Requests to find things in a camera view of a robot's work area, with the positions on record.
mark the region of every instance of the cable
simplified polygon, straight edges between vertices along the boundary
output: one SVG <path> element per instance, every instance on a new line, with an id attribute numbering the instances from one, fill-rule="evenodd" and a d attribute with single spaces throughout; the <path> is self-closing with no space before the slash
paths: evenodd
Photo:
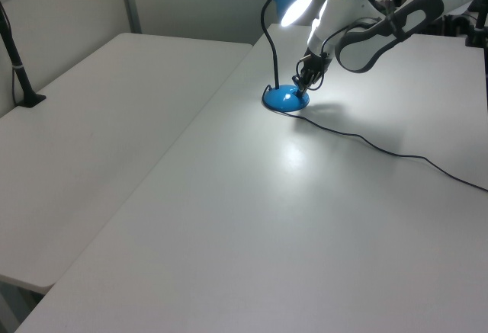
<path id="1" fill-rule="evenodd" d="M 356 24 L 356 22 L 360 21 L 361 19 L 364 19 L 364 18 L 359 18 L 359 19 L 357 19 L 356 21 L 354 21 L 352 24 L 350 24 L 350 25 L 348 25 L 348 26 L 345 26 L 345 27 L 341 28 L 340 30 L 337 30 L 336 32 L 334 32 L 333 34 L 331 34 L 330 36 L 328 36 L 328 37 L 326 38 L 326 40 L 324 40 L 324 41 L 322 42 L 322 46 L 320 47 L 320 59 L 322 60 L 322 67 L 324 67 L 324 66 L 325 66 L 325 64 L 326 64 L 326 63 L 325 63 L 326 58 L 324 58 L 324 57 L 323 57 L 323 49 L 324 49 L 324 47 L 326 46 L 327 42 L 329 42 L 329 40 L 331 40 L 331 39 L 332 39 L 332 38 L 333 38 L 335 35 L 340 34 L 340 33 L 341 33 L 341 32 L 343 32 L 344 30 L 347 30 L 348 28 L 349 28 L 349 29 L 352 29 L 352 28 L 353 28 L 353 26 L 354 26 L 354 24 Z M 300 76 L 300 73 L 298 72 L 298 66 L 300 65 L 300 63 L 301 63 L 301 61 L 300 61 L 300 60 L 298 60 L 298 62 L 297 62 L 297 66 L 295 66 L 295 72 L 297 73 L 297 76 L 298 76 L 298 77 Z M 323 74 L 322 74 L 322 78 L 320 79 L 320 84 L 319 84 L 319 86 L 318 86 L 318 87 L 316 87 L 316 88 L 307 87 L 307 90 L 308 90 L 308 91 L 316 91 L 316 90 L 320 89 L 320 87 L 322 87 L 322 84 L 323 84 Z"/>
<path id="2" fill-rule="evenodd" d="M 476 22 L 476 21 L 478 21 L 478 18 L 476 18 L 476 17 L 473 17 L 473 16 L 472 16 L 472 15 L 470 15 L 470 14 L 467 14 L 467 13 L 463 13 L 463 14 L 461 14 L 461 15 L 463 15 L 463 16 L 465 16 L 465 17 L 469 17 L 469 18 L 472 18 L 472 19 L 474 19 L 474 21 L 475 21 L 475 22 Z"/>
<path id="3" fill-rule="evenodd" d="M 328 131 L 330 133 L 335 133 L 337 135 L 342 135 L 342 136 L 349 136 L 349 137 L 358 137 L 359 139 L 363 140 L 364 142 L 366 142 L 369 146 L 371 146 L 372 148 L 380 151 L 380 152 L 383 152 L 385 154 L 388 154 L 388 155 L 392 155 L 392 156 L 396 156 L 397 158 L 415 158 L 415 159 L 421 159 L 421 160 L 424 160 L 426 162 L 428 162 L 431 166 L 433 166 L 434 168 L 437 168 L 439 171 L 441 171 L 442 173 L 444 173 L 445 175 L 447 175 L 448 177 L 452 178 L 452 179 L 455 179 L 456 181 L 458 182 L 461 182 L 461 183 L 464 183 L 468 186 L 471 186 L 471 187 L 474 187 L 474 188 L 477 188 L 478 190 L 481 190 L 481 191 L 484 191 L 484 192 L 488 192 L 488 189 L 486 188 L 483 188 L 481 186 L 478 186 L 476 184 L 472 184 L 470 182 L 467 182 L 467 181 L 464 181 L 458 177 L 455 177 L 454 175 L 450 175 L 449 173 L 447 173 L 444 169 L 442 169 L 441 167 L 437 166 L 436 164 L 434 164 L 433 162 L 431 162 L 430 160 L 428 160 L 425 156 L 421 156 L 421 155 L 404 155 L 404 154 L 397 154 L 395 152 L 390 152 L 388 150 L 385 150 L 385 149 L 382 149 L 380 146 L 376 146 L 375 144 L 373 144 L 372 142 L 370 142 L 369 140 L 365 139 L 363 136 L 361 135 L 358 135 L 357 133 L 342 133 L 340 131 L 337 131 L 337 130 L 333 130 L 333 129 L 330 129 L 328 127 L 324 127 L 324 126 L 320 126 L 318 123 L 315 123 L 313 122 L 312 120 L 304 117 L 304 116 L 299 116 L 299 115 L 296 115 L 296 114 L 290 114 L 288 112 L 281 112 L 279 110 L 274 110 L 272 108 L 270 108 L 264 101 L 264 96 L 265 96 L 265 93 L 266 91 L 270 88 L 270 85 L 268 85 L 266 88 L 265 88 L 265 91 L 263 92 L 262 94 L 262 98 L 261 98 L 261 103 L 266 107 L 268 108 L 269 110 L 271 110 L 272 112 L 275 112 L 277 114 L 282 114 L 284 116 L 288 116 L 288 117 L 292 117 L 292 118 L 297 118 L 299 120 L 304 120 L 312 125 L 314 125 L 315 127 L 318 127 L 319 129 L 321 130 L 324 130 L 324 131 Z"/>

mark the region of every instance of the white table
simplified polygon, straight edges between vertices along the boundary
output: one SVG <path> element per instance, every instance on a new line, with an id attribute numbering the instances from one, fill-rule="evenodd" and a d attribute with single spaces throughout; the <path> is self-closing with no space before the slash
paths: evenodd
<path id="1" fill-rule="evenodd" d="M 122 34 L 0 119 L 0 280 L 48 291 L 250 49 Z"/>
<path id="2" fill-rule="evenodd" d="M 284 84 L 309 29 L 270 32 Z M 483 52 L 463 45 L 333 63 L 302 114 L 486 187 Z M 262 38 L 18 332 L 485 331 L 488 195 L 267 111 L 272 79 Z"/>

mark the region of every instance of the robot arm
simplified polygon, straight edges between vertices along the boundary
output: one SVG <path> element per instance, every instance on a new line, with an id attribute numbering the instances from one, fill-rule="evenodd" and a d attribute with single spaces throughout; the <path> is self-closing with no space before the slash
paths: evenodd
<path id="1" fill-rule="evenodd" d="M 303 68 L 293 80 L 298 95 L 327 71 L 334 56 L 350 72 L 366 72 L 390 48 L 471 0 L 407 0 L 388 16 L 368 0 L 326 0 L 312 24 Z"/>

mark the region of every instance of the lamp base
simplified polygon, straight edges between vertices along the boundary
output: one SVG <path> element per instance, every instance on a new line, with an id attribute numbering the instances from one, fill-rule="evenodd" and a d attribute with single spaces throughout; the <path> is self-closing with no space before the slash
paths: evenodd
<path id="1" fill-rule="evenodd" d="M 279 88 L 268 90 L 263 96 L 266 107 L 279 112 L 293 112 L 301 110 L 308 105 L 310 101 L 307 93 L 302 98 L 298 98 L 298 88 L 296 85 L 280 85 Z"/>

